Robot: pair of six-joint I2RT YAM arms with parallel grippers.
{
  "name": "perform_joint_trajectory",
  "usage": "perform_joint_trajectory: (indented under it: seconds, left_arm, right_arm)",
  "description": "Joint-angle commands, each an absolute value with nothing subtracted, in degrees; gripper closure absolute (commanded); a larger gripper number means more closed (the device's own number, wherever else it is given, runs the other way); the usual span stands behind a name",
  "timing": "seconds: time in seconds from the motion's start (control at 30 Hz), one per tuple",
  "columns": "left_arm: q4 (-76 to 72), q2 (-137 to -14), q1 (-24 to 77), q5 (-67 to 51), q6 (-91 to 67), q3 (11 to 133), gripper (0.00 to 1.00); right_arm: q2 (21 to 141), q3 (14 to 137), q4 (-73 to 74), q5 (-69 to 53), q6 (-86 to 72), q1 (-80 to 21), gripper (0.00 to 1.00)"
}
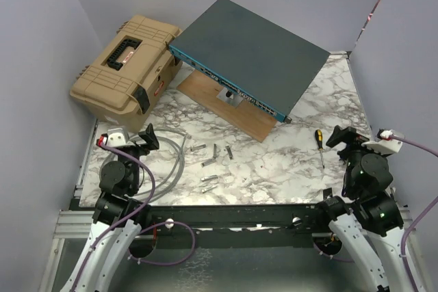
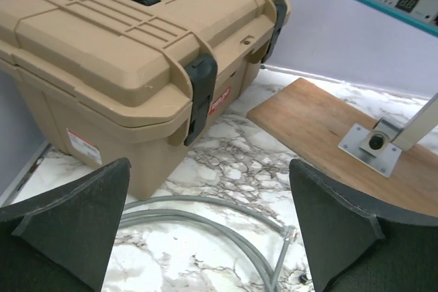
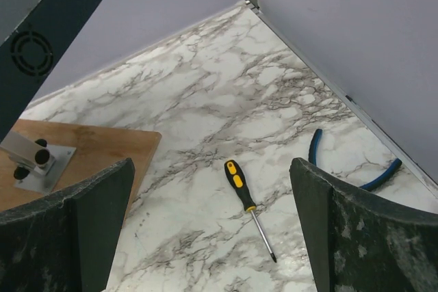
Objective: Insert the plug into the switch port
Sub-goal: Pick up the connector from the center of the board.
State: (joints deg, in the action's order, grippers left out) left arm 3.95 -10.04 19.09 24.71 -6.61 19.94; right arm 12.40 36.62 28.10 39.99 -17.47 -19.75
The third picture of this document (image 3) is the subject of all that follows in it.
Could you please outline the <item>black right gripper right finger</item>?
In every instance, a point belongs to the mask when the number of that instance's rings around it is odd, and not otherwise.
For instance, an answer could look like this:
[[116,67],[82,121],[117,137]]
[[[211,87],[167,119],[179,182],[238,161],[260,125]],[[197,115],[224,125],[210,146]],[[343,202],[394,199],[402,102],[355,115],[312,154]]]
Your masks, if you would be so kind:
[[437,215],[346,183],[302,158],[289,176],[318,291],[436,291]]

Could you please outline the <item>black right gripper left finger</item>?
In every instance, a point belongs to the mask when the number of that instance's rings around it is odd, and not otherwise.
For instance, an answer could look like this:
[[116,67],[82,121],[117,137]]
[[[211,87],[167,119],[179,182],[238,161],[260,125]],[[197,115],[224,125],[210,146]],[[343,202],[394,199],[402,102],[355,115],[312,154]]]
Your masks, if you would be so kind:
[[94,176],[1,212],[2,291],[103,291],[135,167],[118,161]]

